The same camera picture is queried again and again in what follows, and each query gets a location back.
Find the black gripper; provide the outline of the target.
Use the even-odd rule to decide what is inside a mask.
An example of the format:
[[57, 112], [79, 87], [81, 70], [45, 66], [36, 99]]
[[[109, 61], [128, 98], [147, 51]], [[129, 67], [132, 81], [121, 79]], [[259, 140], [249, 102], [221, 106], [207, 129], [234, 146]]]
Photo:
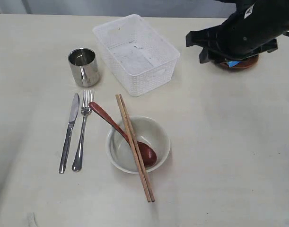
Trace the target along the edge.
[[277, 37], [289, 31], [289, 11], [234, 13], [221, 25], [186, 35], [186, 46], [202, 47], [200, 64], [242, 61], [278, 49]]

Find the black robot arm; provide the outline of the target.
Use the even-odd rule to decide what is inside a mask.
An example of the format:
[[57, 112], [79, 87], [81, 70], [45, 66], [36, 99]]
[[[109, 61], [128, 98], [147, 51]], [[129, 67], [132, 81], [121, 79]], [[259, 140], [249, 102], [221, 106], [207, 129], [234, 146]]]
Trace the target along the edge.
[[222, 24], [191, 31], [186, 46], [202, 47], [200, 63], [243, 61], [278, 49], [289, 36], [289, 0], [236, 0], [236, 11]]

